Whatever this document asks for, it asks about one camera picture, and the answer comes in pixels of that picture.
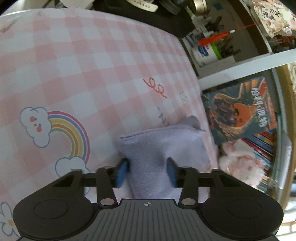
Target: pink checkered fabric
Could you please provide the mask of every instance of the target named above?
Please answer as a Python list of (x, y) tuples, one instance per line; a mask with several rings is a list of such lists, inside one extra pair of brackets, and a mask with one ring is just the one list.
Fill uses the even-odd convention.
[[(71, 161), (73, 144), (62, 130), (53, 132), (53, 122), (44, 136), (48, 143), (40, 148), (47, 139), (35, 138), (42, 132), (34, 118), (22, 119), (27, 107), (35, 113), (43, 107), (49, 116), (66, 113), (83, 126), (89, 158), (78, 160), (87, 162), (86, 172), (116, 165), (118, 135), (175, 124), (189, 115), (207, 131), (203, 140), (217, 167), (197, 78), (173, 35), (82, 9), (30, 10), (1, 17), (0, 27), (0, 240), (17, 239), (9, 220), (21, 199), (57, 179), (59, 171), (81, 165)], [(61, 158), (66, 160), (58, 165)], [(94, 191), (87, 194), (93, 202)], [(131, 196), (127, 184), (115, 192), (118, 199)]]

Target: lavender towel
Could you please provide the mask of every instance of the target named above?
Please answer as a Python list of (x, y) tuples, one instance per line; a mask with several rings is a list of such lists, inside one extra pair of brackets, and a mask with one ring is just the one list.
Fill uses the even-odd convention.
[[(176, 125), (123, 135), (118, 150), (130, 160), (128, 177), (136, 199), (167, 199), (179, 201), (181, 188), (173, 188), (166, 172), (166, 160), (171, 157), (178, 166), (191, 166), (199, 171), (210, 165), (201, 139), (205, 133), (195, 116)], [(208, 198), (206, 188), (200, 188), (200, 202)]]

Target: cartoon cloud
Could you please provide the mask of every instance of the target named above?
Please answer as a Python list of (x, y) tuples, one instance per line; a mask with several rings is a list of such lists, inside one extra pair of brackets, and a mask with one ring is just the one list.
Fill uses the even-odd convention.
[(26, 128), (27, 134), (36, 146), (42, 148), (49, 143), (49, 133), (52, 128), (48, 120), (47, 110), (43, 107), (27, 107), (20, 113), (20, 122)]
[[(55, 171), (59, 177), (62, 177), (76, 169), (82, 170), (83, 173), (90, 173), (89, 169), (86, 167), (86, 164), (79, 156), (72, 158), (61, 158), (55, 164)], [(84, 194), (87, 194), (89, 189), (90, 188), (85, 188)]]

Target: circular pad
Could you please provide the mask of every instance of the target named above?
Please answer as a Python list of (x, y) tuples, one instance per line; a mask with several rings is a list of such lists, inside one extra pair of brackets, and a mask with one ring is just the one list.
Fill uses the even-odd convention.
[(201, 213), (209, 228), (235, 240), (267, 238), (277, 232), (283, 219), (281, 206), (268, 196), (211, 197)]
[(13, 220), (22, 236), (33, 240), (61, 240), (89, 225), (95, 214), (86, 197), (48, 199), (30, 196), (14, 209)]
[(66, 214), (69, 206), (61, 200), (46, 200), (38, 203), (34, 208), (34, 213), (44, 219), (59, 218)]
[(255, 218), (262, 212), (259, 203), (248, 199), (234, 200), (228, 204), (227, 208), (233, 216), (238, 218)]

